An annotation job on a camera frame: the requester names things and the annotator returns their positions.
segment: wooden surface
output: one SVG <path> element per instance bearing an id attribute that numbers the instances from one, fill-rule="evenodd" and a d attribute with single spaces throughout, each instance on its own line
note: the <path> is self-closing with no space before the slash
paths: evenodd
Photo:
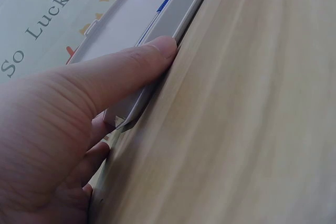
<path id="1" fill-rule="evenodd" d="M 93 223 L 336 223 L 335 0 L 205 0 Z"/>

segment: hand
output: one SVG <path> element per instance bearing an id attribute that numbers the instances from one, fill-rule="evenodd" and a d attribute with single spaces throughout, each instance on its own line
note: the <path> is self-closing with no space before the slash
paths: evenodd
<path id="1" fill-rule="evenodd" d="M 0 222 L 86 223 L 109 153 L 100 112 L 153 81 L 176 42 L 149 44 L 0 86 Z"/>

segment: white plastic container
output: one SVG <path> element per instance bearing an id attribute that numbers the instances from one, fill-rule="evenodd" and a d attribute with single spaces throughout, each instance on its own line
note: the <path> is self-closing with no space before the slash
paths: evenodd
<path id="1" fill-rule="evenodd" d="M 179 41 L 201 1 L 116 0 L 101 19 L 95 20 L 87 29 L 86 38 L 70 63 L 139 46 L 162 35 L 172 36 Z M 153 84 L 146 86 L 109 107 L 104 113 L 104 120 L 117 129 L 129 125 L 140 116 L 153 88 Z"/>

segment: finger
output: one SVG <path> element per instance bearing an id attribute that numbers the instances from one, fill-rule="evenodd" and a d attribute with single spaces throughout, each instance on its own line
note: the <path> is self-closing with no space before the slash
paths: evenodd
<path id="1" fill-rule="evenodd" d="M 83 187 L 83 191 L 84 193 L 88 196 L 89 200 L 91 199 L 91 195 L 92 195 L 92 192 L 93 192 L 93 188 L 90 184 L 86 184 L 84 187 Z"/>
<path id="2" fill-rule="evenodd" d="M 147 45 L 55 70 L 71 83 L 71 103 L 91 118 L 159 77 L 172 63 L 176 41 L 159 37 Z"/>
<path id="3" fill-rule="evenodd" d="M 103 114 L 92 120 L 92 130 L 89 143 L 89 149 L 94 147 L 107 134 L 111 133 L 115 128 L 103 121 Z"/>
<path id="4" fill-rule="evenodd" d="M 85 186 L 99 169 L 101 163 L 110 152 L 110 147 L 105 142 L 99 142 L 93 148 L 86 152 L 84 158 L 77 166 L 81 185 Z"/>

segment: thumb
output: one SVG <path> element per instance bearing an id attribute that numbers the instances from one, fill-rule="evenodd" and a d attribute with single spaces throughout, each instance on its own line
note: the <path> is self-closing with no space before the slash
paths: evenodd
<path id="1" fill-rule="evenodd" d="M 144 46 L 55 70 L 70 82 L 73 101 L 95 117 L 110 105 L 159 77 L 176 55 L 176 41 L 159 37 Z"/>

